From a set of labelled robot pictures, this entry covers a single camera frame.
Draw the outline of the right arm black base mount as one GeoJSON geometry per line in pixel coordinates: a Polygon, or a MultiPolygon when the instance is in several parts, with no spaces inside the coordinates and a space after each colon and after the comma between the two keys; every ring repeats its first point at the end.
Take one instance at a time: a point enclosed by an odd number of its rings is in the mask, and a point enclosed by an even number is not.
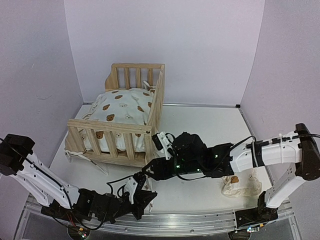
{"type": "Polygon", "coordinates": [[[257,199],[256,207],[235,211],[235,230],[256,228],[277,220],[278,209],[285,199],[280,201],[263,191],[257,199]]]}

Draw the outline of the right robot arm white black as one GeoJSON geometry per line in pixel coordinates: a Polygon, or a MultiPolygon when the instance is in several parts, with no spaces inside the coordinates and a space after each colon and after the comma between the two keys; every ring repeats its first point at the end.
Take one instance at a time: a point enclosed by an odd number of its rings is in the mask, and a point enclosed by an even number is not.
{"type": "Polygon", "coordinates": [[[254,168],[289,164],[287,172],[273,187],[259,197],[259,205],[252,209],[252,218],[262,222],[272,209],[278,208],[289,195],[307,181],[320,177],[320,151],[317,134],[309,132],[303,123],[295,131],[267,140],[251,136],[238,143],[223,143],[208,147],[197,134],[183,132],[172,138],[159,132],[152,136],[163,157],[151,160],[142,172],[156,181],[202,173],[205,178],[232,176],[254,168]]]}

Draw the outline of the bear print cream cushion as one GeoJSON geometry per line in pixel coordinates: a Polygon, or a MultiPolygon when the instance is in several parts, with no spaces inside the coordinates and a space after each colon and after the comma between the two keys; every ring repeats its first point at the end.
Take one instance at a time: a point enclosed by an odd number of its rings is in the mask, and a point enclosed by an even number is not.
{"type": "Polygon", "coordinates": [[[106,91],[79,119],[68,121],[64,152],[97,162],[141,168],[153,149],[147,143],[154,127],[149,123],[156,89],[106,91]]]}

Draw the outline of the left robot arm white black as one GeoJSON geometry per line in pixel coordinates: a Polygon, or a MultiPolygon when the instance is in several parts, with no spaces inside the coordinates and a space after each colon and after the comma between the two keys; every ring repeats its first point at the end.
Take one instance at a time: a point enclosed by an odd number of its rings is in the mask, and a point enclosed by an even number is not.
{"type": "Polygon", "coordinates": [[[35,142],[23,135],[7,134],[0,140],[0,173],[19,182],[42,206],[41,213],[56,220],[68,220],[80,225],[92,218],[103,224],[133,214],[140,220],[145,208],[158,195],[145,190],[146,176],[142,172],[126,178],[121,196],[112,192],[99,194],[79,188],[59,178],[47,168],[33,151],[35,142]]]}

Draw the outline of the wooden pet bed frame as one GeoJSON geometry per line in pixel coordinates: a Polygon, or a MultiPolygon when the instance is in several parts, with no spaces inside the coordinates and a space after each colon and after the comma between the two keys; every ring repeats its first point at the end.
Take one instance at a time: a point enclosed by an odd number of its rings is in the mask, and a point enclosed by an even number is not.
{"type": "Polygon", "coordinates": [[[68,120],[64,152],[93,163],[141,168],[155,152],[165,65],[113,63],[104,88],[82,118],[68,120]]]}

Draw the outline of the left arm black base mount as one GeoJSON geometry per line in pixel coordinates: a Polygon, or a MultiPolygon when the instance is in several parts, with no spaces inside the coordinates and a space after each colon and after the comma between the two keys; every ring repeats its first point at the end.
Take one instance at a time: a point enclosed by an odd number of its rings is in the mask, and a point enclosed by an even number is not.
{"type": "Polygon", "coordinates": [[[53,200],[49,206],[42,206],[40,213],[56,219],[58,222],[67,221],[72,227],[76,227],[75,216],[79,219],[83,219],[87,214],[86,210],[79,207],[76,203],[69,209],[60,206],[56,200],[53,200]]]}

